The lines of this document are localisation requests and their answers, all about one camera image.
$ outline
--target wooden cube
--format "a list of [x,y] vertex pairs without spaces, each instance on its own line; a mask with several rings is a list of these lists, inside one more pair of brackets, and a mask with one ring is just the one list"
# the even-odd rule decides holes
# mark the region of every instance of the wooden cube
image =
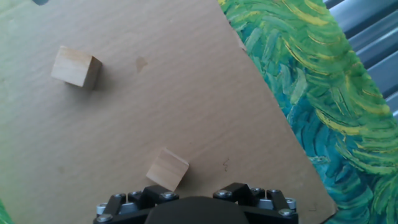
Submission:
[[102,63],[92,55],[61,46],[51,76],[91,90],[101,66]]
[[150,167],[147,177],[160,186],[174,191],[189,168],[178,155],[163,149]]

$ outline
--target cardboard surface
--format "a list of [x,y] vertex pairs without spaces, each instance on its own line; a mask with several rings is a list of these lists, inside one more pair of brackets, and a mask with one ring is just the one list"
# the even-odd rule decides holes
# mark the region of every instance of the cardboard surface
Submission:
[[[0,198],[16,223],[91,223],[140,190],[159,151],[190,163],[177,192],[281,189],[302,223],[335,211],[214,0],[32,1],[0,9]],[[50,76],[60,45],[102,61],[94,91]]]

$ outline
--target bolt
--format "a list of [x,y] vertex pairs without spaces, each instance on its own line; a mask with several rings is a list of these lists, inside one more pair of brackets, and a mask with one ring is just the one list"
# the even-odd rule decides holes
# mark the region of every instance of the bolt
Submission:
[[161,194],[161,196],[163,196],[163,198],[166,199],[170,199],[170,198],[174,198],[177,194],[174,192],[164,192]]
[[136,192],[131,192],[130,194],[131,194],[131,195],[137,195],[137,194],[141,194],[141,193],[142,193],[142,191],[138,190],[138,191],[136,191]]
[[232,192],[227,190],[219,190],[216,192],[216,195],[219,197],[230,197],[232,196]]
[[279,210],[279,214],[283,215],[283,216],[289,216],[289,215],[293,215],[293,211],[288,209],[288,208],[284,208]]
[[113,216],[110,214],[103,214],[97,218],[97,221],[98,222],[107,222],[107,221],[111,220],[112,218],[113,218]]

